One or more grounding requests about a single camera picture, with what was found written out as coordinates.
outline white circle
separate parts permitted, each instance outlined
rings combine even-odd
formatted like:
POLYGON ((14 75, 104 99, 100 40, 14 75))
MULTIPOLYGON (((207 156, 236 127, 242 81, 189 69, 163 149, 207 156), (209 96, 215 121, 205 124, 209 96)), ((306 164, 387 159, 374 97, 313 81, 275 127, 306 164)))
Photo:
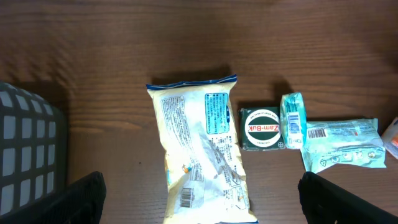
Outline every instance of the white circle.
MULTIPOLYGON (((247 118, 244 126, 245 127, 248 126, 252 120, 259 118, 259 117, 271 118, 279 124, 279 118, 274 112, 261 109, 261 110, 257 110, 256 112, 253 112, 252 114, 250 114, 249 117, 247 118)), ((251 143, 253 143, 255 146, 259 146, 259 147, 269 147, 269 146, 275 144, 280 139, 280 128, 278 128, 278 133, 274 137, 272 137, 268 140, 255 139, 254 137, 252 137, 249 134, 248 128, 245 128, 244 132, 246 133, 248 140, 251 143)))

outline plastic bag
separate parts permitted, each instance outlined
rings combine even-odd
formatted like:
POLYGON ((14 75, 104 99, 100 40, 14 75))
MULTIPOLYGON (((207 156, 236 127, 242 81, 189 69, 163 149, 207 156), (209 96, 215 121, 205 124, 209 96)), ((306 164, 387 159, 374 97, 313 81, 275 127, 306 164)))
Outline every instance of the plastic bag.
POLYGON ((301 153, 305 170, 314 173, 335 164, 386 168, 377 119, 307 122, 307 142, 301 153))
POLYGON ((282 96, 280 101, 280 129, 286 148, 303 148, 307 137, 307 114, 301 93, 282 96))
POLYGON ((249 210, 229 91, 236 75, 147 85, 166 151, 164 223, 258 223, 249 210))
POLYGON ((395 118, 388 126, 381 139, 384 142, 384 147, 398 159, 398 118, 395 118))

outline light blue wrapper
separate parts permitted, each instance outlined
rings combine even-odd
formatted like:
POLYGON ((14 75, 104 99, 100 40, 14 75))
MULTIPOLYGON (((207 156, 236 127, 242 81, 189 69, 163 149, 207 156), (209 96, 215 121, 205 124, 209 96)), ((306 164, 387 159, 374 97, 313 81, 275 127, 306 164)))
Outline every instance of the light blue wrapper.
POLYGON ((314 173, 335 164, 386 168, 377 119, 307 122, 307 141, 301 153, 305 170, 314 173))
POLYGON ((303 148, 307 137, 307 114, 301 93, 282 96, 280 101, 280 129, 286 148, 303 148))

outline brown wooden surface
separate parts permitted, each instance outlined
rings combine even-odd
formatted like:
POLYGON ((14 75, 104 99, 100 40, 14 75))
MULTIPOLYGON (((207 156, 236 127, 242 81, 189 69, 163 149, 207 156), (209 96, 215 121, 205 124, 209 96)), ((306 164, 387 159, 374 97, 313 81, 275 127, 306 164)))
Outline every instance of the brown wooden surface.
MULTIPOLYGON (((101 171, 102 223, 162 223, 164 150, 146 83, 232 73, 235 112, 301 91, 315 119, 398 115, 396 0, 2 0, 0 77, 70 120, 68 181, 101 171)), ((305 223, 298 151, 243 152, 261 223, 305 223)), ((320 173, 398 215, 398 161, 320 173)))

